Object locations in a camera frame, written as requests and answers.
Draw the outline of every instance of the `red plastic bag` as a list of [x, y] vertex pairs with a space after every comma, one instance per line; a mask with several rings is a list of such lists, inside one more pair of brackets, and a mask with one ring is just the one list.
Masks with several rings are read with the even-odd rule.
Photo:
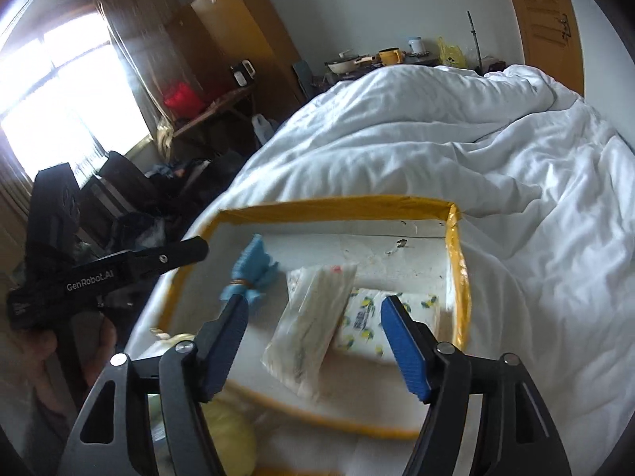
[[196, 118], [207, 105], [185, 82], [177, 82], [163, 96], [163, 103], [169, 107], [177, 118]]

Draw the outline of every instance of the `bed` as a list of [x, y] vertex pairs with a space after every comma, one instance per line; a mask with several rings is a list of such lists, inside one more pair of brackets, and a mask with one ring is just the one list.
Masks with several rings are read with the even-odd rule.
[[[189, 234], [219, 209], [263, 202], [366, 194], [455, 202], [472, 289], [467, 352], [516, 352], [573, 474], [590, 475], [635, 409], [634, 180], [635, 158], [615, 129], [538, 69], [482, 78], [394, 66], [340, 83], [294, 114]], [[172, 276], [135, 327], [132, 357], [152, 341]], [[466, 437], [477, 417], [469, 415]], [[401, 474], [412, 447], [294, 427], [291, 458], [318, 460], [328, 448], [347, 474]], [[455, 473], [469, 463], [461, 455]]]

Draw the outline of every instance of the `window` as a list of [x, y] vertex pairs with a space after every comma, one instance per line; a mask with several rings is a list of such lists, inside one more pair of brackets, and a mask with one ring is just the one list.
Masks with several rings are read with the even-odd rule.
[[80, 185], [148, 135], [99, 13], [0, 58], [0, 125], [31, 179], [69, 162]]

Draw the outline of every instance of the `white bedding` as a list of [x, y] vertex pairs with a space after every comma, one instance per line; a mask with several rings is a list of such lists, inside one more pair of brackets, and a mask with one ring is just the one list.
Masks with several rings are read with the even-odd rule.
[[[395, 66], [303, 107], [190, 232], [220, 208], [274, 200], [456, 202], [474, 302], [468, 352], [520, 355], [573, 474], [590, 475], [635, 409], [634, 184], [635, 159], [615, 129], [537, 69], [480, 78]], [[133, 356], [147, 346], [168, 284], [169, 275], [138, 323]], [[477, 416], [466, 435], [476, 428]], [[407, 455], [391, 459], [391, 474]], [[468, 471], [460, 459], [456, 473]]]

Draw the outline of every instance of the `human hand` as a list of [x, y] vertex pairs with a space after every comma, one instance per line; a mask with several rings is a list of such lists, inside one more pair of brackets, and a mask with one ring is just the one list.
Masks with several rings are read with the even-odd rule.
[[[99, 345], [92, 359], [83, 367], [84, 378], [88, 388], [101, 374], [104, 365], [114, 352], [117, 332], [110, 320], [104, 317], [99, 332]], [[46, 371], [45, 362], [57, 349], [57, 338], [51, 330], [20, 330], [17, 332], [17, 343], [22, 351], [22, 367], [29, 382], [33, 385], [37, 398], [49, 410], [63, 413], [64, 407], [53, 390], [53, 385]]]

